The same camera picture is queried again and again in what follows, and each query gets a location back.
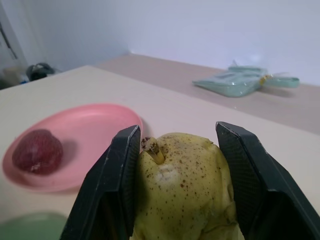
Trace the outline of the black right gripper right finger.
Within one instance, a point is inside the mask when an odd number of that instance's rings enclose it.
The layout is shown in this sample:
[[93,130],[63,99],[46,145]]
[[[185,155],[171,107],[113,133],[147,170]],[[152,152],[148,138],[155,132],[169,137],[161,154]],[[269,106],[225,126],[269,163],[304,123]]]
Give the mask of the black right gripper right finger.
[[243,127],[218,121],[245,240],[320,240],[320,216],[290,173]]

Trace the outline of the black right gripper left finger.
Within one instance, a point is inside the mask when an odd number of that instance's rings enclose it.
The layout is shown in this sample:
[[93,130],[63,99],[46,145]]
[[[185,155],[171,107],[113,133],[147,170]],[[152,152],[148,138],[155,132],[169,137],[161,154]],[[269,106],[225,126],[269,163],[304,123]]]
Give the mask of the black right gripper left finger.
[[130,240],[141,130],[120,130],[86,174],[59,240]]

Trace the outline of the yellow speckled pear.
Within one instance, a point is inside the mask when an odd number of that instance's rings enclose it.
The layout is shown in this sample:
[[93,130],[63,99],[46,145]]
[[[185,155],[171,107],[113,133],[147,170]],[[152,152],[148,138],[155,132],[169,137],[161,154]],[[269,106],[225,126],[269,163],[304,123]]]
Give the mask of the yellow speckled pear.
[[245,240],[222,151],[208,138],[167,133],[141,142],[130,240]]

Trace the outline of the pink plate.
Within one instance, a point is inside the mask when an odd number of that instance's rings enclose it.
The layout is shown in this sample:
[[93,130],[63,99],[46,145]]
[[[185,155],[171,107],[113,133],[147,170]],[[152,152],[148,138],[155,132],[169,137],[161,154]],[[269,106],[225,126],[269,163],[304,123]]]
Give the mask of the pink plate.
[[[87,104],[55,113],[27,128],[9,145],[2,158],[4,178],[13,186],[32,192],[60,192],[78,187],[113,137],[134,125],[143,126],[137,113],[111,103]],[[49,130],[63,145],[63,161],[49,175],[22,172],[12,162],[20,140],[39,129]]]

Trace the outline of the green plate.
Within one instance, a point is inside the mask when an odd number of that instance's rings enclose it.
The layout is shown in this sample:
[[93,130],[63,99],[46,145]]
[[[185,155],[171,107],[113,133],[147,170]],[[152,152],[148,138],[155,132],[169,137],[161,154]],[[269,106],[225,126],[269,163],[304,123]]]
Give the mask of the green plate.
[[54,212],[35,212],[0,223],[0,240],[59,240],[67,218]]

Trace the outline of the red strawberry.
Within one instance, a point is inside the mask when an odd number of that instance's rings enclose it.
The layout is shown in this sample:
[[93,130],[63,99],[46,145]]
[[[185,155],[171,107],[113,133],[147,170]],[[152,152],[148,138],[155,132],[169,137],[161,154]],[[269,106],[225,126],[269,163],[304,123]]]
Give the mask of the red strawberry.
[[35,175],[49,175],[62,162],[62,143],[47,129],[26,134],[12,154],[12,163],[19,170]]

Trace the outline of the clear plastic packaged bag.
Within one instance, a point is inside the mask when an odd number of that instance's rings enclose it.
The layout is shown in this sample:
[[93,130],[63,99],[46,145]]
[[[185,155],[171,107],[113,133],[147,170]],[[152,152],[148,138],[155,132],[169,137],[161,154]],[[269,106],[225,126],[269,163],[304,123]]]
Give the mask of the clear plastic packaged bag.
[[297,77],[269,73],[266,68],[238,65],[235,61],[225,70],[210,77],[195,80],[192,84],[228,98],[240,98],[256,92],[263,86],[297,88]]

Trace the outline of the dark grey bag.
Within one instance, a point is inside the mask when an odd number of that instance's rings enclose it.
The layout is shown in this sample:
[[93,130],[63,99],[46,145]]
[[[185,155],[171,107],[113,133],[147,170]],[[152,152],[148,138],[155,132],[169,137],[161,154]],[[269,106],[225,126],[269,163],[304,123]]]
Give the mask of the dark grey bag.
[[30,82],[33,82],[36,80],[46,78],[48,76],[55,75],[60,72],[61,72],[61,70],[59,70],[55,67],[52,67],[48,63],[39,62],[37,64],[30,65],[26,69],[25,74],[28,77],[28,80]]

